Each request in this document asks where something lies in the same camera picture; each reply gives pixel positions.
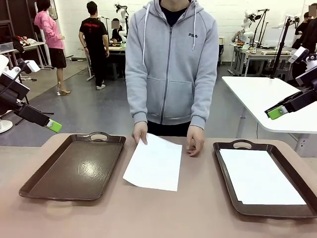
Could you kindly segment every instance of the brown tray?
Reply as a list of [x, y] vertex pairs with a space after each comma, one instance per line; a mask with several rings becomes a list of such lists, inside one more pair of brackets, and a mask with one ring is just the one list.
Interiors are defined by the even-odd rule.
[[[271, 155], [276, 165], [280, 168], [280, 170], [305, 200], [307, 205], [245, 205], [239, 201], [234, 191], [225, 162], [220, 154], [220, 149], [249, 150], [249, 148], [245, 147], [235, 148], [234, 145], [239, 142], [250, 144], [251, 150], [267, 151]], [[233, 207], [239, 213], [249, 216], [279, 219], [302, 219], [317, 217], [317, 197], [276, 146], [269, 144], [255, 144], [248, 140], [236, 140], [231, 143], [214, 143], [213, 147], [223, 173], [231, 202]]]
[[[104, 139], [92, 139], [102, 135]], [[95, 201], [106, 188], [126, 141], [103, 132], [69, 136], [20, 189], [20, 196]]]

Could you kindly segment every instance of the black t-shirt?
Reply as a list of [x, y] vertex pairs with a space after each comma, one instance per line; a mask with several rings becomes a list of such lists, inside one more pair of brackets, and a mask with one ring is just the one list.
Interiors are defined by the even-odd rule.
[[120, 26], [120, 29], [114, 29], [112, 31], [112, 39], [116, 39], [118, 42], [122, 41], [121, 36], [119, 35], [119, 32], [122, 31], [122, 26]]
[[167, 10], [166, 8], [160, 6], [160, 8], [162, 9], [162, 12], [165, 14], [165, 17], [167, 19], [168, 24], [170, 25], [170, 27], [172, 27], [180, 18], [180, 16], [186, 12], [187, 7], [180, 10], [180, 11], [170, 11]]
[[87, 18], [81, 23], [79, 31], [84, 33], [89, 52], [105, 52], [103, 36], [108, 35], [108, 32], [101, 21], [97, 18]]
[[297, 28], [296, 28], [296, 31], [295, 31], [295, 35], [299, 35], [299, 32], [301, 31], [303, 34], [305, 33], [307, 27], [308, 27], [308, 22], [305, 23], [303, 22], [302, 24], [300, 24]]
[[317, 18], [309, 22], [301, 38], [303, 38], [302, 46], [308, 49], [310, 54], [313, 54], [317, 43]]

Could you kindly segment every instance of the sneaker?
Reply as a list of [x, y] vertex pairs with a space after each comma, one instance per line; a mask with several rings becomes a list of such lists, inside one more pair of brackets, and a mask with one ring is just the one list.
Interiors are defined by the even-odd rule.
[[103, 90], [105, 87], [106, 87], [106, 86], [103, 84], [103, 85], [101, 85], [101, 87], [97, 86], [96, 89], [97, 89], [97, 90]]

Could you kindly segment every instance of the hoodie drawstring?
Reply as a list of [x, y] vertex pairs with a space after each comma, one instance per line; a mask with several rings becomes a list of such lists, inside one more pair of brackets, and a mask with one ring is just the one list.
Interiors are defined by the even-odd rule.
[[193, 44], [193, 50], [195, 48], [195, 39], [196, 39], [196, 15], [197, 15], [197, 2], [195, 1], [195, 20], [194, 20], [194, 44]]
[[145, 32], [147, 30], [147, 21], [148, 21], [148, 15], [150, 11], [150, 4], [148, 4], [147, 7], [147, 13], [145, 14], [145, 24], [144, 24], [144, 41], [143, 41], [143, 65], [144, 65], [144, 55], [145, 55]]

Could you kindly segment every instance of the paper on tray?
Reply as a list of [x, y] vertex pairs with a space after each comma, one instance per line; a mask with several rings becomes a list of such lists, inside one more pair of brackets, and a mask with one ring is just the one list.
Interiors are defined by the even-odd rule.
[[221, 149], [220, 153], [243, 204], [306, 204], [267, 151]]
[[123, 178], [131, 184], [177, 191], [182, 146], [147, 134], [148, 144], [138, 144]]

